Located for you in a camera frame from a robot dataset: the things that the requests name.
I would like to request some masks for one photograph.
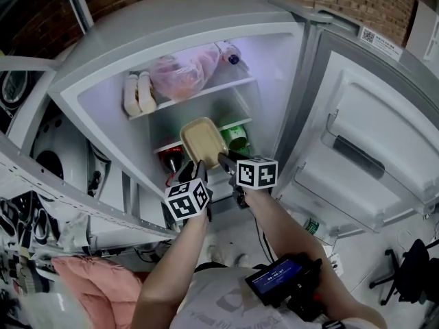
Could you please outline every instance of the white container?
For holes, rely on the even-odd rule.
[[[123,107],[125,108],[126,113],[131,117],[139,116],[141,114],[138,101],[137,80],[137,75],[130,74],[128,78],[125,79],[123,87]]]
[[[140,73],[137,83],[139,92],[139,106],[143,113],[152,113],[157,109],[157,104],[151,93],[150,73],[144,71]]]

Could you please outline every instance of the plastic tray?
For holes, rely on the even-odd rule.
[[[218,153],[228,155],[227,145],[215,124],[202,117],[186,124],[180,131],[181,141],[192,161],[203,160],[206,169],[214,169],[218,163]]]

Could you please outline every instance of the refrigerator door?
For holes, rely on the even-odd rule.
[[[386,55],[344,26],[319,27],[274,192],[339,236],[429,213],[439,196],[439,81],[406,51]]]

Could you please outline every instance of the wrist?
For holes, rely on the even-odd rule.
[[[258,198],[264,198],[270,196],[267,189],[253,190],[249,188],[243,188],[245,193],[245,200],[247,205],[250,205],[254,200]]]
[[[208,222],[209,219],[207,218],[207,211],[204,210],[201,215],[190,218],[187,223],[204,225]]]

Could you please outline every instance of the hand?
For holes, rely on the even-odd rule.
[[[200,215],[189,218],[187,223],[189,223],[190,221],[193,221],[194,223],[204,223],[205,221],[208,221],[207,208],[205,208]]]
[[[247,205],[256,196],[269,195],[268,189],[254,190],[254,189],[244,188],[244,187],[242,189],[244,190],[244,193],[245,193],[244,199],[246,200]]]

